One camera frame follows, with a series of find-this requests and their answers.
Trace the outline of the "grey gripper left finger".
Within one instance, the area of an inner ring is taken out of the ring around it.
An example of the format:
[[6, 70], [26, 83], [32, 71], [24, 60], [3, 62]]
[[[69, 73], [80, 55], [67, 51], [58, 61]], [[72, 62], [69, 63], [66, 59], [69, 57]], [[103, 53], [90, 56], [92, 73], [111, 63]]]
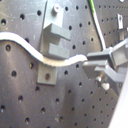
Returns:
[[83, 69], [89, 79], [100, 76], [116, 83], [123, 83], [125, 80], [125, 75], [112, 69], [107, 60], [86, 61], [83, 64]]

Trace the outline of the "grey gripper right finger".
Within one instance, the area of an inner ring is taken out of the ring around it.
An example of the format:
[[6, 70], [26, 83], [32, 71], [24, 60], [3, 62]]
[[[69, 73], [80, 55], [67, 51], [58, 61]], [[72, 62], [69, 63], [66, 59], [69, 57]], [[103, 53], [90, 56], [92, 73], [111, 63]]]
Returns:
[[128, 43], [123, 41], [114, 47], [87, 54], [89, 60], [107, 60], [112, 68], [128, 62]]

